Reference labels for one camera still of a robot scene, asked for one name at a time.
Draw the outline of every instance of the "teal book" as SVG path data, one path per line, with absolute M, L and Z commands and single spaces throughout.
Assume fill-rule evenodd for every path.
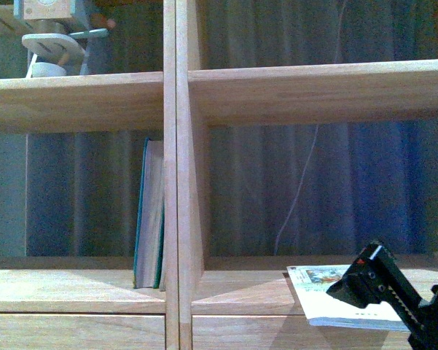
M 144 142 L 134 252 L 134 287 L 158 288 L 164 239 L 163 142 Z

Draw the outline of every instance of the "light wood grain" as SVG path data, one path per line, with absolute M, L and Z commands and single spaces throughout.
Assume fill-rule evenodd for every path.
M 176 32 L 175 0 L 163 5 L 164 70 L 164 163 L 165 163 L 165 256 L 166 256 L 166 348 L 178 350 L 179 276 L 176 158 Z
M 0 314 L 0 349 L 164 348 L 163 316 Z
M 438 60 L 190 71 L 208 125 L 438 117 Z
M 165 293 L 132 270 L 0 270 L 0 312 L 164 314 Z
M 162 72 L 0 79 L 0 133 L 162 127 Z
M 276 262 L 272 257 L 249 258 L 254 270 L 241 268 L 236 259 L 235 270 L 205 271 L 192 302 L 192 314 L 221 315 L 303 315 L 303 311 L 286 273 L 287 265 L 350 264 L 345 257 L 285 257 Z M 276 263 L 285 263 L 279 270 L 268 270 Z M 425 269 L 402 269 L 405 276 L 424 298 L 430 299 L 430 289 L 438 284 L 438 271 Z
M 303 316 L 194 316 L 195 350 L 411 350 L 408 332 L 312 327 Z
M 176 105 L 178 155 L 179 224 L 179 315 L 180 347 L 192 348 L 191 302 L 195 286 L 204 269 L 206 251 L 207 204 L 207 130 L 189 97 L 188 26 L 196 18 L 191 1 L 176 2 Z

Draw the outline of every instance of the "book cover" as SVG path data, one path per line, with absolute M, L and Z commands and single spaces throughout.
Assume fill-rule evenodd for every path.
M 163 142 L 144 143 L 134 252 L 134 287 L 156 288 L 163 256 Z
M 288 266 L 292 284 L 309 324 L 369 330 L 409 330 L 385 302 L 356 308 L 334 299 L 327 289 L 339 281 L 350 265 Z

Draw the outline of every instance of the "wooden drawer front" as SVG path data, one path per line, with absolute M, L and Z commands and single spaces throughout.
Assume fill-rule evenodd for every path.
M 313 327 L 303 316 L 193 316 L 193 350 L 411 350 L 409 333 Z
M 0 314 L 0 349 L 165 349 L 165 317 Z

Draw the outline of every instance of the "wooden bookshelf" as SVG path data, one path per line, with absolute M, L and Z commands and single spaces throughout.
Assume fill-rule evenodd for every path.
M 210 131 L 438 118 L 438 60 L 208 69 L 203 1 L 176 11 L 179 320 L 182 349 L 410 349 L 407 333 L 310 327 L 287 265 L 353 257 L 210 257 Z M 402 257 L 425 298 L 438 263 Z
M 162 72 L 0 79 L 0 133 L 162 128 Z
M 304 316 L 292 282 L 290 265 L 350 265 L 354 257 L 212 257 L 192 301 L 193 315 Z M 424 298 L 438 284 L 437 264 L 425 256 L 401 257 L 400 267 Z
M 167 291 L 134 289 L 132 258 L 0 258 L 0 349 L 179 349 L 176 6 L 162 3 L 162 71 L 0 79 L 0 133 L 163 131 Z
M 189 72 L 208 126 L 438 117 L 438 60 Z
M 133 259 L 0 259 L 0 313 L 164 314 L 165 293 L 133 288 Z

